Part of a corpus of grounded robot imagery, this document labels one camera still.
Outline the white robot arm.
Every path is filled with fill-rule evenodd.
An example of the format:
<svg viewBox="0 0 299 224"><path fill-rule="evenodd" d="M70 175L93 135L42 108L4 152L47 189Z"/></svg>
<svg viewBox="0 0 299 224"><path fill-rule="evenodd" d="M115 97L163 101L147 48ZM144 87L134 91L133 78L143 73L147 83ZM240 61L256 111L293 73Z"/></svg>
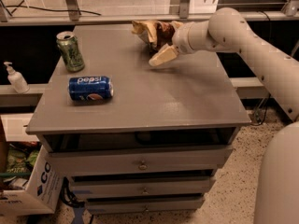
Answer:
<svg viewBox="0 0 299 224"><path fill-rule="evenodd" d="M237 53L292 120L263 155L254 224L299 224L299 62L258 37L238 11L225 7L208 21L179 26L172 44L164 45L149 64L198 50Z"/></svg>

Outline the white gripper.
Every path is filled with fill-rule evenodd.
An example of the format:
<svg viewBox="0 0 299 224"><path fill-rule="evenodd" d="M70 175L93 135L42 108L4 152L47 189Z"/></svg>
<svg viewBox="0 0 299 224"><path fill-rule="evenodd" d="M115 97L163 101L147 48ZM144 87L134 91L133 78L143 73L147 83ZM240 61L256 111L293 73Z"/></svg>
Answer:
<svg viewBox="0 0 299 224"><path fill-rule="evenodd" d="M199 50L200 33L195 22L183 24L180 21L171 21L177 29L172 37L174 46L165 44L149 59L151 66L158 66L175 60L178 54L192 54Z"/></svg>

